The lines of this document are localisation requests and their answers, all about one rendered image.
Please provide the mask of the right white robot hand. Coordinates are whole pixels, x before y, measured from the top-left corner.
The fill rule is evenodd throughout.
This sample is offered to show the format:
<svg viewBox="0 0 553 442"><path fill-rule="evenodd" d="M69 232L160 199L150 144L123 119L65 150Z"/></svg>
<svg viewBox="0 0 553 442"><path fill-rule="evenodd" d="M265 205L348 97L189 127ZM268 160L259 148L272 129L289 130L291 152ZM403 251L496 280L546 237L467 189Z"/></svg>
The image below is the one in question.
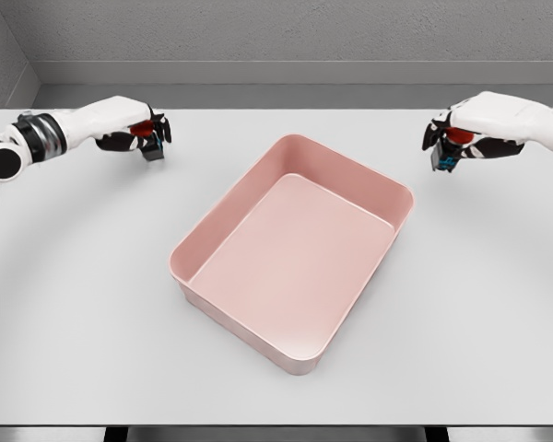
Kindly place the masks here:
<svg viewBox="0 0 553 442"><path fill-rule="evenodd" d="M424 151L434 148L441 133L448 127L475 134L467 144L461 159L494 159L519 155L525 141L522 138L522 119L518 113L528 99L489 91L464 99L433 118L425 129Z"/></svg>

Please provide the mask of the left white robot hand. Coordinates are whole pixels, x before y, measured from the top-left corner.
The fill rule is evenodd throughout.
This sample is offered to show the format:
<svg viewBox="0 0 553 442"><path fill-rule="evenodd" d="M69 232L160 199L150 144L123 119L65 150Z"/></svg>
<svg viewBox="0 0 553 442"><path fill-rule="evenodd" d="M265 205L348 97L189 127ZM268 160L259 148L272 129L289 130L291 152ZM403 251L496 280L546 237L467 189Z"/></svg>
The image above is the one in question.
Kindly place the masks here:
<svg viewBox="0 0 553 442"><path fill-rule="evenodd" d="M165 143L171 142L171 125L164 113L158 113L147 103L115 96L95 102L96 132L92 135L100 150L108 152L140 151L142 141L130 133L130 127L151 120L160 122Z"/></svg>

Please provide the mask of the red button industrial switch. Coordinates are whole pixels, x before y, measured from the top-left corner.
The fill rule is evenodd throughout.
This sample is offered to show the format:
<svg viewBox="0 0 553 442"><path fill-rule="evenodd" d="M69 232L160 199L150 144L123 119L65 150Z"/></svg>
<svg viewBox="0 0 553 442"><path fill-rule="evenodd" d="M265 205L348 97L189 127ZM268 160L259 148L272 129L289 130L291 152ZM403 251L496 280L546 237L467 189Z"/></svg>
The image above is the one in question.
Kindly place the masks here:
<svg viewBox="0 0 553 442"><path fill-rule="evenodd" d="M465 146L474 138L474 133L459 128L444 129L431 153L432 170L451 173L462 158Z"/></svg>
<svg viewBox="0 0 553 442"><path fill-rule="evenodd" d="M160 122L151 120L141 122L131 126L130 133L142 141L138 149L146 161L156 161L164 158L164 132Z"/></svg>

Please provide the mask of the pink rectangular plastic basket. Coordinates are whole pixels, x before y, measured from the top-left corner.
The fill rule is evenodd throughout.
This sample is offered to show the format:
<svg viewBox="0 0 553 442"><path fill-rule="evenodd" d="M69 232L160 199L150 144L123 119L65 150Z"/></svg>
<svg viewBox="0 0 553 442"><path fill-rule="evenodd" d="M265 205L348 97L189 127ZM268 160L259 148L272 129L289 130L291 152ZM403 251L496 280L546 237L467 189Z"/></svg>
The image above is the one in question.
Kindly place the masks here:
<svg viewBox="0 0 553 442"><path fill-rule="evenodd" d="M292 375L310 373L413 209L402 183L280 138L175 247L186 299Z"/></svg>

